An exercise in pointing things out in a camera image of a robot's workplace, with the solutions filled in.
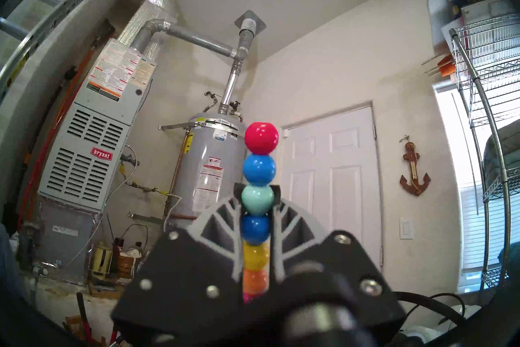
anchor decoration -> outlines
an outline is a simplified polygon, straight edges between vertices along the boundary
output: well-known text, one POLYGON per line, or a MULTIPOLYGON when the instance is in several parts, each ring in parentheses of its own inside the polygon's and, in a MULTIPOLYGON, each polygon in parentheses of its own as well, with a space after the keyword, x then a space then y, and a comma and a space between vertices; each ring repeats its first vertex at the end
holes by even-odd
POLYGON ((412 172, 412 184, 409 185, 406 177, 401 175, 401 180, 399 183, 401 183, 401 186, 410 194, 418 196, 422 192, 426 190, 428 185, 431 182, 430 177, 427 173, 424 174, 424 184, 419 184, 419 179, 417 177, 417 161, 419 161, 419 158, 421 157, 417 152, 415 152, 415 144, 412 142, 407 142, 405 144, 406 154, 404 154, 402 157, 408 161, 410 164, 410 171, 412 172))

copper pipe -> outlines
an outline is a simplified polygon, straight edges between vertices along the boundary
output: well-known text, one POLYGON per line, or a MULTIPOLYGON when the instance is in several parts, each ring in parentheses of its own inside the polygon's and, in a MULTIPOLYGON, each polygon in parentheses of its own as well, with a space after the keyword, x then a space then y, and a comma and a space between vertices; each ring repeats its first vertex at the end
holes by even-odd
MULTIPOLYGON (((177 174, 179 172, 179 167, 180 167, 180 161, 182 161, 182 159, 183 159, 184 147, 186 146, 186 142, 188 141, 188 134, 190 134, 190 131, 186 130, 183 145, 180 147, 179 158, 177 158, 177 165, 175 166, 175 171, 173 172, 172 184, 170 185, 170 191, 168 192, 170 194, 173 193, 173 188, 175 187, 175 182, 177 180, 177 174)), ((171 200, 171 198, 170 198, 170 196, 168 196, 168 198, 166 199, 166 204, 164 206, 164 214, 163 214, 164 217, 166 217, 168 215, 168 211, 170 210, 170 200, 171 200)))

light blue ball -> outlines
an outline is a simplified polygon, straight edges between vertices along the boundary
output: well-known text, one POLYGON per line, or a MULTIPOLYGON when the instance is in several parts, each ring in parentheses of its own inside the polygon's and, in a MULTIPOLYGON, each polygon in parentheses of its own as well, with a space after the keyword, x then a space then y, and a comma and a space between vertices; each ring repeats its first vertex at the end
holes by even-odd
POLYGON ((275 178, 276 164, 269 155, 252 154, 245 159, 242 173, 251 185, 266 186, 275 178))
POLYGON ((242 203, 251 215, 264 215, 272 207, 275 194, 270 186, 247 185, 242 190, 242 203))
POLYGON ((263 244, 269 237, 270 220, 269 216, 263 215, 244 215, 242 217, 241 235, 249 245, 258 246, 263 244))

yellow ball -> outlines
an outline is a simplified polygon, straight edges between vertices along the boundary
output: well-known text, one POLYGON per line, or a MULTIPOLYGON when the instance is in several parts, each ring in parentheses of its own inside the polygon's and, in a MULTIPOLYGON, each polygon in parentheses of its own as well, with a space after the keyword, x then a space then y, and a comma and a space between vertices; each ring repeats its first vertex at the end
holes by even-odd
POLYGON ((258 246, 249 245, 243 242, 244 245, 244 266, 247 270, 258 271, 262 270, 269 262, 269 245, 264 242, 258 246))

door frame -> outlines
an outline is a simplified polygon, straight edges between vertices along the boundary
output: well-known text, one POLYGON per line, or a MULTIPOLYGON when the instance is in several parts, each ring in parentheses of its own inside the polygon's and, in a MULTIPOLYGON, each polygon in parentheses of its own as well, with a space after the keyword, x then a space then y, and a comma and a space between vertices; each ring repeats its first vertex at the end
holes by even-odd
MULTIPOLYGON (((366 102, 362 102, 362 103, 358 103, 356 105, 352 105, 352 106, 347 106, 347 107, 344 107, 344 108, 340 108, 340 109, 334 109, 330 112, 326 112, 326 113, 322 113, 322 114, 319 114, 317 116, 313 116, 313 117, 308 117, 306 119, 302 119, 302 120, 298 120, 294 123, 289 123, 289 124, 284 124, 283 126, 280 126, 280 129, 281 129, 281 138, 280 138, 280 144, 279 144, 279 148, 277 149, 277 152, 276 152, 276 167, 277 167, 277 172, 276 172, 276 176, 278 177, 278 180, 277 182, 280 183, 281 182, 281 177, 282 177, 282 174, 283 174, 283 152, 284 152, 284 147, 285 147, 285 139, 287 138, 285 136, 285 130, 290 130, 292 128, 296 128, 296 127, 300 127, 300 126, 304 126, 306 124, 310 124, 310 123, 314 123, 314 122, 317 122, 318 120, 322 120, 322 119, 326 119, 328 117, 331 117, 331 116, 335 116, 337 114, 343 114, 343 113, 348 113, 348 112, 354 112, 356 110, 359 110, 359 109, 365 109, 365 108, 372 108, 372 125, 373 127, 375 128, 375 119, 374 119, 374 104, 371 100, 369 101, 366 101, 366 102)), ((383 209, 383 193, 382 193, 382 188, 381 188, 381 183, 382 183, 382 177, 381 177, 381 164, 379 162, 379 146, 378 146, 378 137, 377 137, 377 132, 376 132, 376 135, 375 135, 375 156, 376 156, 376 159, 377 159, 377 167, 378 167, 378 178, 379 178, 379 210, 380 210, 380 213, 381 213, 381 254, 380 254, 380 266, 379 266, 379 270, 382 271, 383 270, 383 267, 384 267, 384 254, 383 254, 383 249, 384 249, 384 221, 383 221, 383 214, 384 214, 384 209, 383 209)))

